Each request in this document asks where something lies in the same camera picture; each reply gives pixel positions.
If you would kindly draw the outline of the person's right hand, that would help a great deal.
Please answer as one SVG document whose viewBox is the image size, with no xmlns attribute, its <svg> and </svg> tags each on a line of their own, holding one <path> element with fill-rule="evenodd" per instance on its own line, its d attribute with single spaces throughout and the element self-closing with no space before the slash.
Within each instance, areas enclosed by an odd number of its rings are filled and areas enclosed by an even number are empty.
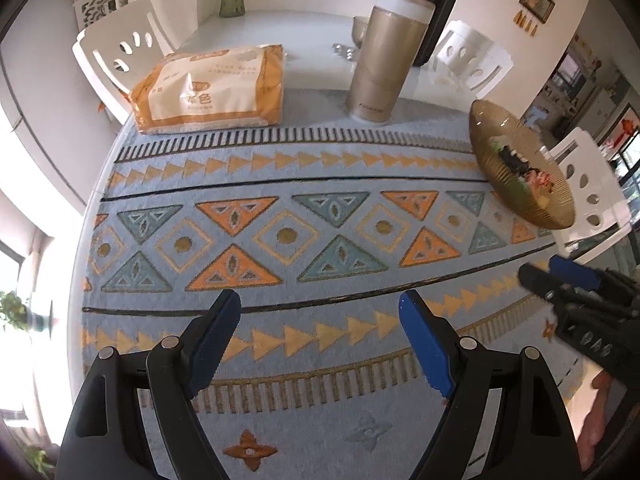
<svg viewBox="0 0 640 480">
<path fill-rule="evenodd" d="M 605 370 L 601 370 L 591 383 L 597 391 L 592 407 L 582 424 L 582 430 L 577 438 L 577 451 L 582 471 L 586 471 L 593 463 L 596 445 L 603 437 L 605 430 L 605 404 L 611 391 L 613 377 Z"/>
</svg>

